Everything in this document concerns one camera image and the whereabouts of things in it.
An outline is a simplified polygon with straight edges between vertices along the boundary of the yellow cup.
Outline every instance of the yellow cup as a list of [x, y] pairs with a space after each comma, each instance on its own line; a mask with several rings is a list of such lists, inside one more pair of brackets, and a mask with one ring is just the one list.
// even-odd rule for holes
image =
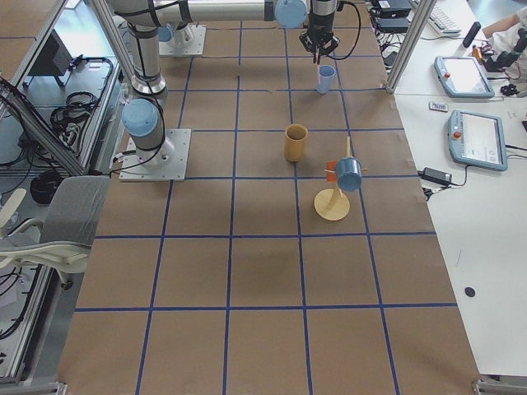
[[304, 125], [294, 123], [286, 128], [284, 155], [287, 160], [298, 162], [304, 157], [305, 140], [307, 128]]

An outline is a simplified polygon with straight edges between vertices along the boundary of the chair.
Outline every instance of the chair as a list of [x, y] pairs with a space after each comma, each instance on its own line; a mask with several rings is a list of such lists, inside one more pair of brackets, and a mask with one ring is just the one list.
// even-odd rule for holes
[[[58, 273], [63, 289], [72, 286], [67, 273], [86, 270], [88, 255], [95, 238], [100, 211], [110, 179], [81, 176], [65, 179], [57, 188], [44, 221], [30, 219], [0, 239], [0, 267], [12, 264], [47, 265]], [[0, 210], [2, 228], [21, 203], [26, 191], [17, 189]], [[38, 241], [26, 232], [32, 226], [40, 230]]]

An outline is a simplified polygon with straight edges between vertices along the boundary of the tablet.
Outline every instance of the tablet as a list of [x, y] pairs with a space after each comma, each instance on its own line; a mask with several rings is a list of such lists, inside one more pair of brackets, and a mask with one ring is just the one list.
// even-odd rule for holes
[[448, 126], [452, 159], [458, 163], [507, 170], [501, 119], [491, 115], [454, 110]]
[[450, 97], [490, 99], [494, 96], [494, 90], [475, 58], [438, 56], [434, 68]]

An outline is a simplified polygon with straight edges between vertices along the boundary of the wooden disc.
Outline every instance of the wooden disc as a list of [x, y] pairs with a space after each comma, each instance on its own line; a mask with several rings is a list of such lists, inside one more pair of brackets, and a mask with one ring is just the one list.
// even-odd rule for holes
[[315, 210], [328, 221], [342, 220], [349, 213], [349, 200], [346, 195], [333, 196], [334, 189], [325, 189], [315, 196]]

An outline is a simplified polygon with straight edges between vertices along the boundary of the white keyboard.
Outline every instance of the white keyboard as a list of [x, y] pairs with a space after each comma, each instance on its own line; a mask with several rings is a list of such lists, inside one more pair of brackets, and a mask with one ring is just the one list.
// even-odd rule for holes
[[[417, 8], [419, 0], [410, 0], [413, 7]], [[457, 26], [436, 4], [428, 17], [428, 25], [444, 37], [457, 37], [461, 34], [461, 29]]]

